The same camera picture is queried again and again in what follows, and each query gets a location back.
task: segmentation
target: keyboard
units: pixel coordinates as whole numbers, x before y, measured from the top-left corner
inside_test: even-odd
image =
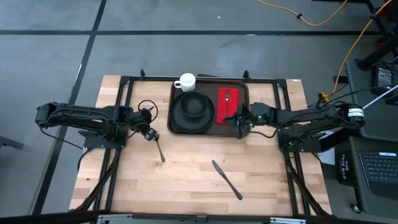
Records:
[[[398,189],[398,153],[361,152],[360,155],[370,191],[398,200],[395,194]]]

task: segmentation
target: silver knife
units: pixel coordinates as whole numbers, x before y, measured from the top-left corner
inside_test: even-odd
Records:
[[[229,184],[229,186],[232,188],[232,190],[234,191],[236,197],[239,200],[242,200],[243,197],[241,195],[241,193],[238,192],[238,190],[236,190],[236,188],[231,184],[231,182],[228,180],[228,178],[226,177],[225,173],[223,172],[223,170],[219,167],[219,165],[216,163],[216,161],[211,161],[213,163],[214,168],[216,169],[217,173],[219,173],[219,175],[221,175],[224,180]]]

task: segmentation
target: metal fork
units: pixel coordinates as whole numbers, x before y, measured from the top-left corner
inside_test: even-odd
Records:
[[[226,109],[225,109],[225,117],[228,117],[228,100],[229,100],[229,90],[225,91],[225,101],[226,101]]]

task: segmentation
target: wooden tabletop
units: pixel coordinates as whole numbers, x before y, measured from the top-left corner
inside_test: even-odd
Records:
[[[120,76],[105,75],[96,107],[114,105]],[[293,110],[307,107],[301,80],[287,80]],[[266,139],[250,134],[244,139],[176,136],[167,129],[172,82],[134,82],[130,106],[136,110],[142,100],[159,107],[151,126],[160,134],[159,144],[166,158],[160,161],[154,141],[140,134],[128,139],[123,149],[112,212],[208,214],[208,215],[292,215],[283,155],[277,137]],[[275,106],[271,84],[248,83],[250,102]],[[274,128],[255,127],[272,134]],[[70,208],[76,208],[98,182],[104,149],[95,149],[81,162]],[[319,161],[310,153],[301,153],[306,185],[324,210],[330,212],[325,182]],[[225,180],[215,171],[211,160],[224,170],[243,195],[238,200]],[[105,186],[100,208],[108,187]],[[302,211],[296,186],[299,210]]]

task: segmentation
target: white mug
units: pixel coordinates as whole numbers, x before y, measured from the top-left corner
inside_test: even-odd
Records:
[[[175,88],[180,88],[184,92],[195,90],[196,78],[191,73],[185,73],[180,77],[180,81],[174,82]]]

